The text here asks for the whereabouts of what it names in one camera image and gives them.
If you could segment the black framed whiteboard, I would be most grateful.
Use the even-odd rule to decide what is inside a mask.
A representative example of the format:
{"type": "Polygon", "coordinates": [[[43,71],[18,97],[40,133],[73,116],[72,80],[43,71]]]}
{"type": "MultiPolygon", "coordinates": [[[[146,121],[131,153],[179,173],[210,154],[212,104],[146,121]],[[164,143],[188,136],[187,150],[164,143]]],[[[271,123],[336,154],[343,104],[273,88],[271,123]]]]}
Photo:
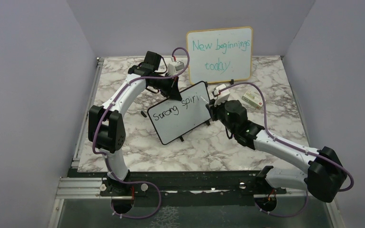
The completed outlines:
{"type": "Polygon", "coordinates": [[[200,81],[181,91],[182,101],[166,99],[148,108],[148,117],[163,145],[209,120],[206,103],[210,100],[207,85],[200,81]]]}

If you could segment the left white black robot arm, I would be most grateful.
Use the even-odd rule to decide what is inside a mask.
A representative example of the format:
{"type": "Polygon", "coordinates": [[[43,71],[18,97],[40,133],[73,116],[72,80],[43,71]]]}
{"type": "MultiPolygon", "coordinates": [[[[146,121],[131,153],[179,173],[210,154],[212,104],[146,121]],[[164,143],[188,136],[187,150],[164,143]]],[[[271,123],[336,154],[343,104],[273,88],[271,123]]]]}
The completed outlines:
{"type": "Polygon", "coordinates": [[[144,60],[128,69],[126,79],[115,94],[101,106],[92,106],[88,112],[88,139],[92,142],[92,152],[102,155],[108,178],[113,180],[112,188],[119,195],[130,190],[122,147],[126,132],[124,116],[134,100],[148,87],[156,89],[164,97],[181,101],[178,88],[179,76],[186,71],[189,63],[172,61],[165,72],[159,72],[160,62],[164,58],[154,52],[147,51],[144,60]]]}

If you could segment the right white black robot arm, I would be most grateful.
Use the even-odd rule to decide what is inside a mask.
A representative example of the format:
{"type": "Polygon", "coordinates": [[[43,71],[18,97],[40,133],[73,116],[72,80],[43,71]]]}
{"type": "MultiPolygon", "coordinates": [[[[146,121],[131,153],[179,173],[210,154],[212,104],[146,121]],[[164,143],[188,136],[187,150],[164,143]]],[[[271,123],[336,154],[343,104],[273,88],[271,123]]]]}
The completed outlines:
{"type": "Polygon", "coordinates": [[[224,125],[229,139],[244,147],[274,155],[300,170],[291,173],[278,168],[267,169],[265,175],[255,180],[259,192],[267,193],[280,187],[308,190],[322,202],[332,202],[341,192],[341,186],[349,174],[332,148],[311,148],[278,138],[265,127],[248,120],[247,110],[238,100],[219,105],[215,103],[212,99],[206,108],[213,121],[224,125]]]}

